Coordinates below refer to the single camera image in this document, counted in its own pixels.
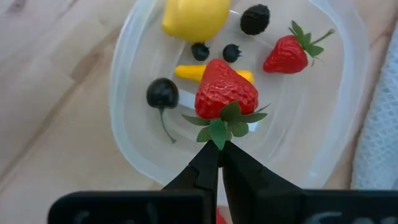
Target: strawberry leaves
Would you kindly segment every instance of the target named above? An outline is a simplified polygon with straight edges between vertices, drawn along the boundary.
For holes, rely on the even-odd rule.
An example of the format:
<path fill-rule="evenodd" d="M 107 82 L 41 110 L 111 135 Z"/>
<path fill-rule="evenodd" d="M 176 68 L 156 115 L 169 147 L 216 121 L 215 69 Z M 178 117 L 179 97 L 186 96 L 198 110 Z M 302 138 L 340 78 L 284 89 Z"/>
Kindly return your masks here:
<path fill-rule="evenodd" d="M 243 137 L 249 133 L 248 123 L 255 123 L 267 116 L 261 113 L 269 105 L 260 108 L 253 114 L 242 115 L 241 107 L 237 101 L 226 105 L 220 111 L 218 119 L 203 119 L 194 116 L 182 115 L 188 122 L 205 126 L 197 136 L 197 142 L 207 142 L 213 140 L 219 150 L 224 148 L 225 142 L 230 141 L 232 137 Z"/>
<path fill-rule="evenodd" d="M 322 52 L 325 50 L 324 48 L 319 47 L 316 44 L 336 32 L 334 29 L 330 29 L 324 36 L 312 42 L 311 33 L 304 34 L 303 29 L 295 21 L 292 21 L 292 27 L 289 28 L 289 30 L 300 42 L 300 45 L 303 47 L 303 49 L 311 56 L 311 58 L 314 59 L 312 64 L 315 63 L 315 59 L 317 58 L 317 56 L 322 54 Z"/>

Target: yellow lemon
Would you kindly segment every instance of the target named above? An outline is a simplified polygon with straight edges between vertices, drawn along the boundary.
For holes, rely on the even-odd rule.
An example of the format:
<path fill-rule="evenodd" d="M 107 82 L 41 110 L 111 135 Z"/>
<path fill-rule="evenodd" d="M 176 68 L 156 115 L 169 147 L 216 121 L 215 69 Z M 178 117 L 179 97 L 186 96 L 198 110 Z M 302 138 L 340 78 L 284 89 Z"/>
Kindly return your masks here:
<path fill-rule="evenodd" d="M 163 30 L 189 42 L 204 42 L 226 23 L 231 0 L 168 0 Z"/>

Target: white cloth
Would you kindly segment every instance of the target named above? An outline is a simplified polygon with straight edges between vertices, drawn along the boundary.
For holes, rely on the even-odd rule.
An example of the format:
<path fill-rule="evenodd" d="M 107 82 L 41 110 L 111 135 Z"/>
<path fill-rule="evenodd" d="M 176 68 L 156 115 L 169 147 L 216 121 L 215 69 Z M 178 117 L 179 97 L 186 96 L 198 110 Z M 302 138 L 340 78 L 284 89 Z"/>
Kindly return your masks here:
<path fill-rule="evenodd" d="M 398 24 L 359 137 L 351 187 L 398 190 Z"/>

